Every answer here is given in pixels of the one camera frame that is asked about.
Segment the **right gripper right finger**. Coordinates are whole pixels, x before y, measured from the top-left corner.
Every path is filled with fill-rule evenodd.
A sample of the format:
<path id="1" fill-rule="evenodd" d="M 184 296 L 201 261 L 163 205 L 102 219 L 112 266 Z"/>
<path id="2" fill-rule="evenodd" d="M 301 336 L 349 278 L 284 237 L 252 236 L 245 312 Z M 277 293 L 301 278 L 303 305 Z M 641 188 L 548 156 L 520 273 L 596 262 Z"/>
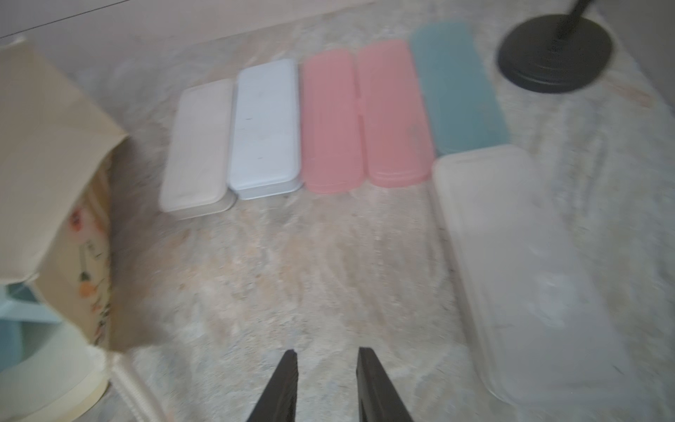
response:
<path id="1" fill-rule="evenodd" d="M 372 348 L 359 349 L 356 376 L 360 422 L 413 422 Z"/>

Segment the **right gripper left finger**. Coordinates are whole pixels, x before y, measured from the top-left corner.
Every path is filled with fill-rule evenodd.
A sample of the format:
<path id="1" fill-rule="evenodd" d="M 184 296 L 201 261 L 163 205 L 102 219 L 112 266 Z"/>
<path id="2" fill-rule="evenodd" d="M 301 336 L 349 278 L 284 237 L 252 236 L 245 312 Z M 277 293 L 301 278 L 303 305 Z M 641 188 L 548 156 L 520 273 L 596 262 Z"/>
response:
<path id="1" fill-rule="evenodd" d="M 247 421 L 294 422 L 298 378 L 297 353 L 289 349 L 281 357 Z"/>

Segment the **pale mint pencil case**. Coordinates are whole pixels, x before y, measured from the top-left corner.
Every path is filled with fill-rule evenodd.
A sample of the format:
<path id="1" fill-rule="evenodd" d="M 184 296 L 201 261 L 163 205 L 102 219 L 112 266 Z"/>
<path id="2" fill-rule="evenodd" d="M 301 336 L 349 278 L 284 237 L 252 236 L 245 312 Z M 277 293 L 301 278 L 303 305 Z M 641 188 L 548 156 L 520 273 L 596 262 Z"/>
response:
<path id="1" fill-rule="evenodd" d="M 239 200 L 293 193 L 302 187 L 301 112 L 296 61 L 242 70 L 231 137 L 230 188 Z"/>

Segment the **pink translucent pencil case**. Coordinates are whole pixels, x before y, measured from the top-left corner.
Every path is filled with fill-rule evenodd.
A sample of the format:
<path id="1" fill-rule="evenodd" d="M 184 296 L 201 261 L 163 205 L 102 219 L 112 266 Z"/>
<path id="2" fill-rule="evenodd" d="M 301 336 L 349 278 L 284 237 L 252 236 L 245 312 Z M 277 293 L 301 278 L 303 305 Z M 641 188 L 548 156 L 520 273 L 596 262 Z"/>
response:
<path id="1" fill-rule="evenodd" d="M 367 174 L 380 187 L 429 179 L 435 151 L 409 44 L 386 40 L 357 54 Z"/>

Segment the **white glossy tin pencil case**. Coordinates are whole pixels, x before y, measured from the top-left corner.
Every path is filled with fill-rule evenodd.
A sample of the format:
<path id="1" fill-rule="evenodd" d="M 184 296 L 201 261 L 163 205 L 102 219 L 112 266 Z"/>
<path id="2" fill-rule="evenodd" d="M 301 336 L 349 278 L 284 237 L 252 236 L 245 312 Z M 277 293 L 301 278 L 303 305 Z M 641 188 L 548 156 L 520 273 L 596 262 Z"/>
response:
<path id="1" fill-rule="evenodd" d="M 230 134 L 235 84 L 230 79 L 182 92 L 163 172 L 158 206 L 177 220 L 230 209 Z"/>

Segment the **teal translucent pencil case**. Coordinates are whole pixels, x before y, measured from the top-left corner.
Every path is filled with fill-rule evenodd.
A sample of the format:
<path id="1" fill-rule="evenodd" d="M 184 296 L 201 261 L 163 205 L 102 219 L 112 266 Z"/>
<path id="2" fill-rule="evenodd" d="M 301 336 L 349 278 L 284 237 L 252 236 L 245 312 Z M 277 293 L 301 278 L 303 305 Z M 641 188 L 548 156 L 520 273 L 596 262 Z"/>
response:
<path id="1" fill-rule="evenodd" d="M 422 26 L 409 44 L 437 156 L 511 142 L 467 24 Z"/>

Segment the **floral canvas tote bag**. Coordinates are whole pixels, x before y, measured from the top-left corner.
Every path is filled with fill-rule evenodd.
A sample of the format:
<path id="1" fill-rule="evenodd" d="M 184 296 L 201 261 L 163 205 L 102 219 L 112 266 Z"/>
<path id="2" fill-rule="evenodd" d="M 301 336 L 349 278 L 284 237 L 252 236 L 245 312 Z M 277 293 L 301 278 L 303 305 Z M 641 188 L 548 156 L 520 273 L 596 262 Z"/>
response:
<path id="1" fill-rule="evenodd" d="M 25 325 L 26 358 L 1 371 L 4 421 L 72 421 L 114 389 L 164 421 L 110 345 L 114 149 L 127 132 L 28 40 L 1 48 L 1 286 L 26 283 L 61 318 Z"/>

